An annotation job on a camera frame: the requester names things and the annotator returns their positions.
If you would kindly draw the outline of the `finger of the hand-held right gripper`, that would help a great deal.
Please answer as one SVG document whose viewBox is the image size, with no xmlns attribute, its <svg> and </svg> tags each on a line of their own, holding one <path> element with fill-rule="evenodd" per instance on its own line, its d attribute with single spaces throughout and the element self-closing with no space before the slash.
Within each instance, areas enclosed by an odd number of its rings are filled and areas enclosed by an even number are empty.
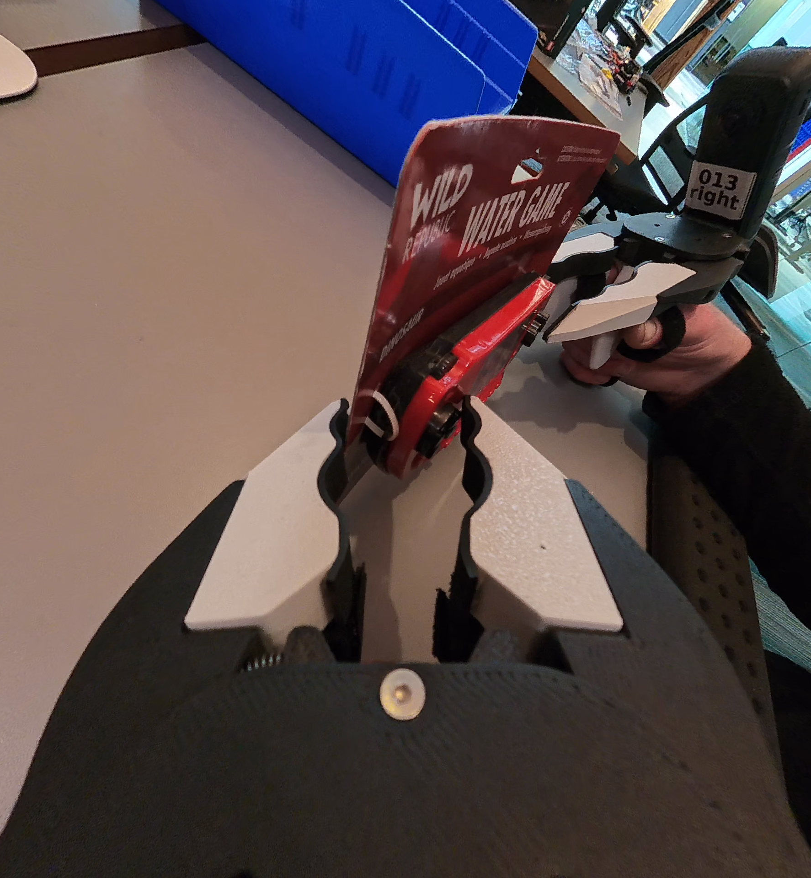
<svg viewBox="0 0 811 878">
<path fill-rule="evenodd" d="M 575 305 L 599 297 L 609 286 L 635 274 L 619 256 L 614 236 L 596 232 L 566 240 L 559 247 L 546 279 L 553 283 L 549 305 Z"/>
<path fill-rule="evenodd" d="M 658 297 L 695 275 L 677 263 L 645 262 L 630 280 L 609 284 L 597 296 L 580 300 L 544 335 L 546 342 L 575 341 L 621 330 L 646 322 Z"/>
</svg>

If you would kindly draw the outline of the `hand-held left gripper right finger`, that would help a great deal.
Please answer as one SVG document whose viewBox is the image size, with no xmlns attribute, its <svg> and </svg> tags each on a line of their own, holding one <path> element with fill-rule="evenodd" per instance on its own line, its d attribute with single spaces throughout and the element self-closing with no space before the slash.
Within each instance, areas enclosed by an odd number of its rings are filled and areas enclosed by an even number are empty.
<svg viewBox="0 0 811 878">
<path fill-rule="evenodd" d="M 450 585 L 436 596 L 433 655 L 468 662 L 494 631 L 524 657 L 550 631 L 620 633 L 571 482 L 477 397 L 464 399 L 461 424 L 471 505 Z"/>
</svg>

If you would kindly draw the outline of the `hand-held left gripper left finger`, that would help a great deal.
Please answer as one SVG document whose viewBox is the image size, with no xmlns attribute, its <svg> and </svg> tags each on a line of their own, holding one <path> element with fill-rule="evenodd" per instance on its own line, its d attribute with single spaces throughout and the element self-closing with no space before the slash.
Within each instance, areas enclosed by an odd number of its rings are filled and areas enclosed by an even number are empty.
<svg viewBox="0 0 811 878">
<path fill-rule="evenodd" d="M 329 404 L 246 476 L 184 623 L 257 628 L 283 648 L 300 626 L 357 662 L 365 571 L 352 560 L 339 503 L 347 486 L 348 403 Z"/>
</svg>

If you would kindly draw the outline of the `red carded water game toy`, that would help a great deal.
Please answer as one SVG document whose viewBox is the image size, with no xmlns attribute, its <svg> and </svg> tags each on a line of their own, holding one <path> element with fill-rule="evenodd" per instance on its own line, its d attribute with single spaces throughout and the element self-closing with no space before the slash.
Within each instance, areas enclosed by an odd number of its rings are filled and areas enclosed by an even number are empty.
<svg viewBox="0 0 811 878">
<path fill-rule="evenodd" d="M 569 120 L 426 124 L 393 206 L 345 445 L 347 489 L 375 466 L 405 478 L 487 401 L 539 334 L 556 252 L 619 145 Z"/>
</svg>

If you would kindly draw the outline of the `person's right forearm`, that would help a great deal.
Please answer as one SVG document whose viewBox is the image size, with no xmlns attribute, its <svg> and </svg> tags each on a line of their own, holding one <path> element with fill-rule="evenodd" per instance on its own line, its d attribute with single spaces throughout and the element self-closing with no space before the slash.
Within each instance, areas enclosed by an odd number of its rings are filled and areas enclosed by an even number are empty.
<svg viewBox="0 0 811 878">
<path fill-rule="evenodd" d="M 760 342 L 728 375 L 644 411 L 742 534 L 769 587 L 811 630 L 811 412 Z"/>
</svg>

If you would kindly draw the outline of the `person's right hand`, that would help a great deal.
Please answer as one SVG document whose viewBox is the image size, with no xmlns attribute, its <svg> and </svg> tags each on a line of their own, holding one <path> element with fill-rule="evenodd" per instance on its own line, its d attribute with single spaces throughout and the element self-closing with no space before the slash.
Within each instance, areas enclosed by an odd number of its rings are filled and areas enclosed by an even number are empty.
<svg viewBox="0 0 811 878">
<path fill-rule="evenodd" d="M 752 342 L 712 304 L 683 305 L 680 310 L 685 321 L 681 344 L 652 363 L 614 352 L 598 369 L 591 369 L 590 338 L 565 342 L 560 363 L 574 380 L 586 385 L 618 379 L 657 394 L 670 407 L 685 404 L 735 368 L 751 351 Z"/>
</svg>

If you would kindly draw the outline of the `black office chair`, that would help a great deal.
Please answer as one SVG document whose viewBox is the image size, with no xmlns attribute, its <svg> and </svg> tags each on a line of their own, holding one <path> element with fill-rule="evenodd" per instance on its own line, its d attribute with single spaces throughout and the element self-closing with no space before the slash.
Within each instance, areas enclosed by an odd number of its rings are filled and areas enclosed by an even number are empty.
<svg viewBox="0 0 811 878">
<path fill-rule="evenodd" d="M 677 115 L 641 159 L 630 164 L 612 159 L 592 193 L 598 204 L 584 209 L 580 218 L 592 224 L 602 209 L 609 221 L 619 214 L 679 213 L 708 98 L 706 94 Z"/>
</svg>

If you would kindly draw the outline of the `cluttered background table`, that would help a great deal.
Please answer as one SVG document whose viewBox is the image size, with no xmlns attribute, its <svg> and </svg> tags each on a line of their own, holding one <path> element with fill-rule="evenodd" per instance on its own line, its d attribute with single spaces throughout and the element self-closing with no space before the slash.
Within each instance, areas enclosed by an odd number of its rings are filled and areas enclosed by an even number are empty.
<svg viewBox="0 0 811 878">
<path fill-rule="evenodd" d="M 619 146 L 615 152 L 619 159 L 625 163 L 638 159 L 647 97 L 643 88 L 638 87 L 632 93 L 631 104 L 624 96 L 618 96 L 621 115 L 617 116 L 582 84 L 577 74 L 567 71 L 559 60 L 549 59 L 538 48 L 533 49 L 528 73 L 578 121 L 619 133 Z"/>
</svg>

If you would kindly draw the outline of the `black printed cardboard box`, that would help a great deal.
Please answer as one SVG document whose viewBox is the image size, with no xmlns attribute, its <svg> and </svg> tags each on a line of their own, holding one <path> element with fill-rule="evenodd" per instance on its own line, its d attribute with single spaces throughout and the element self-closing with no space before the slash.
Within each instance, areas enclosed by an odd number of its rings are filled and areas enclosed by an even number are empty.
<svg viewBox="0 0 811 878">
<path fill-rule="evenodd" d="M 592 1 L 511 1 L 538 29 L 536 46 L 555 59 Z"/>
</svg>

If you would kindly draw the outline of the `blue plastic bin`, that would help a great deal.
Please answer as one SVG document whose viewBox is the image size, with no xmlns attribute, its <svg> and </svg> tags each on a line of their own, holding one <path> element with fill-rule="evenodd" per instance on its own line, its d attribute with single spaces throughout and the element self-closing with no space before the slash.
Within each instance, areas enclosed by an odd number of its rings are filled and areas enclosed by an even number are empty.
<svg viewBox="0 0 811 878">
<path fill-rule="evenodd" d="M 391 184 L 422 126 L 514 104 L 538 31 L 506 1 L 161 1 Z"/>
</svg>

